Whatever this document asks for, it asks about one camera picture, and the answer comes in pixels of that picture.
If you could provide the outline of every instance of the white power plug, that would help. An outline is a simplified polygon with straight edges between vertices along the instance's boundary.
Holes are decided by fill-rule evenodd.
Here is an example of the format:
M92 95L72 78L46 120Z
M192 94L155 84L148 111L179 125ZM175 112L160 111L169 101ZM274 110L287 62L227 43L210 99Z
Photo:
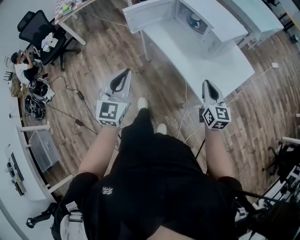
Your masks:
M278 63L276 63L276 62L273 62L271 65L272 65L272 68L279 68Z

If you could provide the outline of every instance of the chair base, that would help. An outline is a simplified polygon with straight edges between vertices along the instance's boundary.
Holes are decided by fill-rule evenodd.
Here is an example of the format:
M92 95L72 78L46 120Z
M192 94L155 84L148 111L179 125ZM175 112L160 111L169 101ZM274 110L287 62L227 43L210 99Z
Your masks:
M64 67L63 67L64 54L65 54L65 53L76 53L76 54L79 54L80 51L81 51L81 50L79 50L79 49L66 49L67 46L71 43L71 41L72 41L73 39L75 39L75 38L74 38L74 37L70 38L70 39L64 44L63 52L62 52L60 55L58 55L57 57L55 57L55 58L50 62L50 64L51 64L52 66L54 66L54 61L59 57L59 58L60 58L60 70L61 70L61 72L64 72L64 71L65 71L65 69L64 69Z

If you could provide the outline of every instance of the black and white square pattern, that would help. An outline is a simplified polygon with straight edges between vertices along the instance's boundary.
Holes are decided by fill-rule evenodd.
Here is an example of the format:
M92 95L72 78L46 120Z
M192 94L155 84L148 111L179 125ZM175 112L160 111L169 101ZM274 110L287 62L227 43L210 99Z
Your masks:
M214 126L212 126L212 129L223 129L226 127L228 122L216 122Z
M118 104L103 102L100 109L99 118L113 119L117 117Z
M110 121L103 121L103 120L99 120L101 122L102 125L106 125L106 126L112 126L112 127L116 127L117 124L115 122L110 122Z
M123 118L125 117L126 113L127 113L127 108L124 109L124 112L122 113L122 115L121 115L121 117L120 117L120 119L119 119L119 125L120 125L121 122L123 121Z
M210 126L213 123L213 121L215 120L209 109L206 110L203 117L205 118L208 126Z
M216 107L217 118L222 120L229 120L228 111L226 108Z

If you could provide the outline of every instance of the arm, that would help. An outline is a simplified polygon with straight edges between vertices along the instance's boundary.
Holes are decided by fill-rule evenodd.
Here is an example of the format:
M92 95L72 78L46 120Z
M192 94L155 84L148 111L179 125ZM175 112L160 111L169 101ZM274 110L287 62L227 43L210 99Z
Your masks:
M233 165L220 131L210 130L205 124L205 141L206 162L210 175L215 179L233 177Z
M30 59L29 52L26 52L26 53L25 53L25 56L26 56L26 58L27 58L27 60L28 60L28 67L27 67L27 70L28 70L28 69L32 69L32 68L33 68L33 64L32 64L32 61L31 61L31 59Z
M102 178L117 141L118 127L103 127L79 166L79 173L94 173Z

